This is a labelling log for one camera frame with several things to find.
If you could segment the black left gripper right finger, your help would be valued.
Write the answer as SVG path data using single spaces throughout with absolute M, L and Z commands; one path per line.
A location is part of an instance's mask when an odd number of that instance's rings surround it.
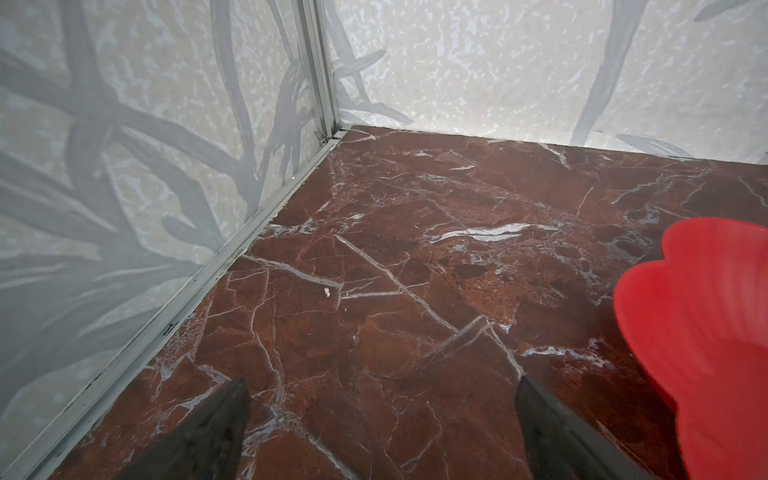
M 535 479 L 650 479 L 548 389 L 520 379 L 515 408 Z

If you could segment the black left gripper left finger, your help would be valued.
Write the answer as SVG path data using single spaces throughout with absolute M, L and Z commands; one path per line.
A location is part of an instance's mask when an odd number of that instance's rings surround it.
M 234 479 L 250 415 L 250 395 L 236 378 L 208 398 L 118 479 Z

